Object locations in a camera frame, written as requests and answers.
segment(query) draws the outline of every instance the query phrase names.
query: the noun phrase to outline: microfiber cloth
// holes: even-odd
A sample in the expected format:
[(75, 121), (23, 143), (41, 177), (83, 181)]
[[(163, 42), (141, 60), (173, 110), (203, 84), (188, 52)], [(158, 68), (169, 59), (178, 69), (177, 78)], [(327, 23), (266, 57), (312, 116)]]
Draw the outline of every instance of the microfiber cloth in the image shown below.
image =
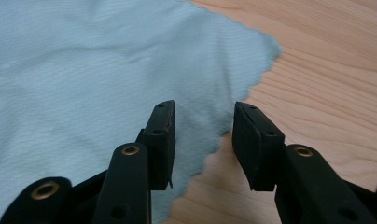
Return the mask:
[(107, 169), (154, 105), (175, 100), (174, 187), (152, 193), (163, 221), (279, 52), (185, 1), (0, 1), (0, 217), (40, 178), (74, 186)]

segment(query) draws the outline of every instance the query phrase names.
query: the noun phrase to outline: wood grain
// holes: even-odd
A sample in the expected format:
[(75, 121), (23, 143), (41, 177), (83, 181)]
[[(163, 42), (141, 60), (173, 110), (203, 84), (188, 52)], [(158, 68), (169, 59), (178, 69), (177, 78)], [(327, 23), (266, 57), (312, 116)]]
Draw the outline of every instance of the wood grain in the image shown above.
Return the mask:
[[(377, 187), (377, 0), (197, 0), (282, 45), (245, 101), (286, 143), (317, 149), (344, 179)], [(280, 223), (273, 193), (250, 191), (231, 134), (164, 223)]]

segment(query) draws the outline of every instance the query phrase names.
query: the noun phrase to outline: black plastic part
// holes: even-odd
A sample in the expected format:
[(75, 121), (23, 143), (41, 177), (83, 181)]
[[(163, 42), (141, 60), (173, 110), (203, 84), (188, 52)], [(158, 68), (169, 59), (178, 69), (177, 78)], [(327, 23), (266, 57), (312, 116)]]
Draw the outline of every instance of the black plastic part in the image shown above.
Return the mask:
[(106, 173), (107, 170), (73, 187), (76, 209), (72, 216), (72, 223), (91, 223)]
[(363, 189), (358, 185), (345, 181), (348, 188), (357, 196), (357, 198), (369, 209), (372, 215), (377, 219), (377, 191), (371, 192)]
[(273, 191), (284, 134), (256, 107), (235, 104), (232, 145), (251, 189)]
[(146, 146), (130, 143), (116, 148), (92, 223), (150, 223), (150, 206)]
[(66, 178), (40, 179), (22, 191), (0, 223), (66, 223), (73, 210), (71, 191)]
[(302, 208), (287, 178), (278, 181), (278, 187), (275, 193), (275, 203), (282, 223), (301, 223)]
[[(313, 148), (288, 146), (285, 150), (284, 170), (293, 189), (291, 193), (297, 198), (302, 210), (299, 223), (377, 223), (366, 206)], [(283, 191), (283, 185), (278, 185), (277, 194), (282, 198), (276, 200), (276, 205), (281, 219), (286, 220), (287, 214), (281, 211), (288, 209), (287, 203), (281, 201), (288, 202), (291, 199), (283, 198), (285, 194), (278, 191)]]
[(143, 131), (143, 143), (148, 148), (150, 188), (172, 187), (175, 159), (175, 102), (166, 101), (154, 107)]

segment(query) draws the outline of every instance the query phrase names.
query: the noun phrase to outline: wooden table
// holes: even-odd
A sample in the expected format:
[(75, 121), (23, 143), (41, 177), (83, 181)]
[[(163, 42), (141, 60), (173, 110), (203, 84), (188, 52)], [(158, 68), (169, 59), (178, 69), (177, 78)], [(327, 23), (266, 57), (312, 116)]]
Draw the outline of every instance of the wooden table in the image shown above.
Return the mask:
[[(317, 149), (344, 179), (377, 187), (377, 0), (198, 0), (283, 48), (252, 87), (286, 143)], [(165, 223), (280, 223), (271, 192), (250, 191), (231, 134), (174, 200)]]

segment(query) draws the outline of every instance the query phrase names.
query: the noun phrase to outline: screw hole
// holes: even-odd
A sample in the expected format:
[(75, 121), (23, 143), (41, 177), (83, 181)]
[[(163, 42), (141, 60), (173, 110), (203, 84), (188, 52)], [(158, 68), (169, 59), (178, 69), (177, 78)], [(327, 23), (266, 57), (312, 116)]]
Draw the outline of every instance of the screw hole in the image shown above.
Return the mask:
[(127, 216), (127, 206), (115, 206), (110, 213), (110, 216), (115, 219), (122, 219)]
[(357, 214), (352, 209), (339, 208), (337, 211), (341, 216), (346, 217), (349, 220), (352, 220), (352, 221), (357, 220)]
[(312, 157), (314, 155), (314, 153), (310, 149), (305, 147), (296, 147), (294, 148), (294, 150), (302, 157)]
[(59, 188), (60, 185), (55, 181), (49, 181), (34, 189), (34, 191), (32, 191), (31, 197), (35, 200), (47, 199), (49, 196), (56, 193)]
[(163, 130), (154, 130), (153, 133), (154, 134), (162, 134), (162, 133), (164, 133), (164, 131)]
[(121, 150), (121, 153), (126, 155), (126, 156), (131, 156), (136, 154), (139, 151), (139, 147), (136, 146), (129, 146), (125, 147)]

